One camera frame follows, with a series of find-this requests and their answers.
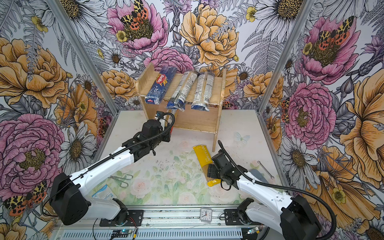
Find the spaghetti package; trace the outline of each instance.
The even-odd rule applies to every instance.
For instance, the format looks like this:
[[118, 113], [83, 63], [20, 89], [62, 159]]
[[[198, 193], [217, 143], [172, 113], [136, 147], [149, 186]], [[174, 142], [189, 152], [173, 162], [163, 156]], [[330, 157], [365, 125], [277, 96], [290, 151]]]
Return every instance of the spaghetti package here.
[[192, 109], [209, 111], [208, 103], [212, 96], [215, 74], [213, 72], [201, 72], [197, 78], [195, 98], [193, 99]]
[[195, 70], [187, 70], [180, 79], [180, 83], [170, 98], [167, 109], [185, 110], [185, 100], [199, 73]]
[[145, 96], [145, 102], [159, 105], [165, 96], [172, 79], [176, 75], [177, 67], [164, 66], [153, 83], [148, 94]]
[[207, 185], [209, 187], [212, 187], [216, 184], [219, 184], [221, 182], [220, 179], [214, 179], [211, 177], [207, 177], [209, 165], [213, 163], [212, 159], [211, 159], [211, 155], [208, 152], [207, 146], [206, 145], [197, 145], [197, 146], [194, 146], [193, 149], [196, 153], [196, 156], [197, 156], [197, 159], [200, 163], [201, 169], [203, 170], [205, 179], [207, 180]]

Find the barilla logo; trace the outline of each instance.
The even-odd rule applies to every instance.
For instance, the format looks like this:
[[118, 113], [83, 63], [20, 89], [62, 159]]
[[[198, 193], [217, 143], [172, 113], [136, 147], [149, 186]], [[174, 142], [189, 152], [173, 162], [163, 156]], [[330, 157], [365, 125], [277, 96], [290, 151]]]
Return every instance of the barilla logo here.
[[164, 74], [161, 74], [161, 73], [160, 73], [160, 74], [157, 76], [156, 83], [157, 83], [157, 84], [160, 84], [160, 86], [165, 86], [165, 85], [167, 85], [167, 83], [168, 83], [167, 76], [164, 75]]

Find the floral tabletop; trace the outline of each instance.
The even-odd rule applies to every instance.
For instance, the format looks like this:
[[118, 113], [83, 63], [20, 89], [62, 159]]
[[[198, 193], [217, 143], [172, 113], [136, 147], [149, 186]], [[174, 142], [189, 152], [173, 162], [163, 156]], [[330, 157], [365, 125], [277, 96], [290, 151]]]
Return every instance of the floral tabletop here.
[[[142, 111], [121, 112], [103, 157], [114, 151], [126, 138], [140, 131], [145, 121]], [[219, 184], [207, 186], [192, 147], [205, 144], [210, 151], [212, 139], [213, 135], [209, 133], [174, 129], [171, 141], [156, 147], [156, 156], [148, 154], [113, 174], [118, 177], [133, 175], [134, 178], [128, 181], [128, 188], [121, 188], [113, 179], [107, 179], [95, 187], [91, 194], [107, 184], [126, 205], [239, 204], [249, 195], [235, 188], [226, 191]], [[281, 183], [272, 156], [266, 150], [268, 146], [254, 110], [235, 113], [223, 110], [218, 139], [238, 165], [257, 169], [270, 183]]]

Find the yellow flower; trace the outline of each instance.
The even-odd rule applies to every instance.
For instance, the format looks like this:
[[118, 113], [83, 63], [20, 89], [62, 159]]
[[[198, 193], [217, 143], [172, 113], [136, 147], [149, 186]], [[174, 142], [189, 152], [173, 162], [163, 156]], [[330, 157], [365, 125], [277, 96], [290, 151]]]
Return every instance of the yellow flower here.
[[39, 31], [48, 32], [48, 28], [42, 24], [41, 18], [38, 18], [36, 16], [32, 16], [31, 20], [32, 20], [33, 24], [36, 25], [36, 27]]
[[126, 42], [128, 40], [127, 36], [126, 36], [126, 33], [124, 31], [118, 31], [116, 33], [116, 37], [117, 39], [119, 40], [119, 42]]
[[88, 124], [88, 130], [91, 130], [93, 135], [97, 135], [97, 127], [99, 121], [96, 114], [96, 105], [89, 98], [80, 85], [76, 85], [76, 89], [71, 88], [70, 97], [65, 96], [60, 98], [54, 110], [56, 123], [65, 127], [74, 126], [77, 131], [81, 122]]
[[[269, 84], [269, 81], [272, 77], [272, 71], [267, 72], [266, 74], [259, 74], [253, 76], [253, 78], [250, 79], [252, 84], [245, 85], [244, 90], [244, 97], [252, 97], [256, 98], [258, 96], [264, 95], [264, 92]], [[271, 95], [271, 98], [269, 99], [269, 102], [272, 104], [274, 108], [276, 108], [280, 104], [280, 100], [283, 98], [283, 77], [279, 77], [279, 81], [277, 82], [275, 88], [273, 89], [273, 93]]]
[[190, 11], [185, 14], [180, 34], [188, 40], [185, 43], [186, 46], [196, 46], [199, 49], [200, 63], [224, 66], [236, 55], [239, 33], [234, 28], [213, 37], [213, 34], [225, 23], [227, 18], [218, 15], [217, 11], [209, 5], [204, 7], [200, 4], [197, 16]]
[[266, 127], [276, 151], [280, 148], [281, 144], [282, 130], [280, 123], [280, 118], [272, 118], [272, 116], [266, 120]]
[[253, 22], [255, 20], [254, 14], [257, 12], [256, 7], [248, 7], [247, 8], [247, 15], [245, 18], [249, 20], [250, 22]]
[[338, 204], [345, 204], [346, 198], [345, 198], [345, 192], [343, 190], [340, 190], [338, 188], [333, 189], [332, 193], [332, 199], [337, 202]]
[[312, 49], [313, 45], [311, 42], [307, 43], [303, 48], [304, 55], [308, 55], [310, 53], [310, 50]]
[[0, 239], [4, 240], [25, 240], [26, 227], [20, 226], [18, 223], [10, 226], [7, 223], [0, 223]]
[[97, 53], [99, 54], [99, 56], [104, 59], [104, 53], [101, 51], [100, 48], [97, 49]]
[[[127, 101], [137, 95], [135, 88], [136, 80], [131, 78], [128, 74], [123, 71], [110, 70], [102, 72], [101, 79], [104, 81], [112, 98], [116, 96], [125, 98]], [[99, 98], [103, 99], [100, 91], [97, 89], [96, 94]]]
[[361, 181], [377, 189], [384, 181], [384, 69], [354, 87], [354, 104], [346, 102], [357, 118], [347, 135], [340, 135], [345, 153], [353, 157], [353, 169]]
[[29, 47], [21, 39], [10, 43], [0, 38], [0, 96], [11, 96], [8, 104], [18, 102], [23, 94], [34, 96], [43, 103], [43, 108], [50, 108], [57, 98], [68, 93], [67, 73], [48, 49], [38, 46], [36, 67], [29, 81], [26, 57]]
[[[361, 218], [362, 225], [357, 232], [362, 234], [369, 228], [368, 221], [380, 217], [380, 211], [375, 209], [376, 205], [363, 196], [367, 193], [372, 196], [374, 193], [369, 189], [366, 189], [366, 192], [360, 182], [353, 181], [356, 171], [352, 167], [352, 162], [337, 147], [322, 146], [319, 150], [321, 164], [317, 165], [315, 173], [320, 179], [320, 184], [317, 189], [309, 185], [309, 192], [323, 199], [332, 208], [337, 216], [337, 227], [345, 228], [356, 218]], [[307, 199], [314, 212], [328, 220], [331, 219], [321, 203], [309, 196], [303, 197]]]

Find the scissors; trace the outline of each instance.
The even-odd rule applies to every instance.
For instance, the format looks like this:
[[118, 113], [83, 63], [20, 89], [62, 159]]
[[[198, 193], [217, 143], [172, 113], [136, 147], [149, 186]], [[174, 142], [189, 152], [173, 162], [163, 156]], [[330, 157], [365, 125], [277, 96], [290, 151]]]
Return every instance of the scissors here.
[[110, 176], [108, 178], [111, 178], [115, 180], [117, 184], [119, 184], [120, 187], [122, 188], [128, 188], [128, 183], [125, 182], [125, 180], [132, 180], [133, 176], [130, 174], [126, 174], [124, 177], [115, 177], [115, 176]]

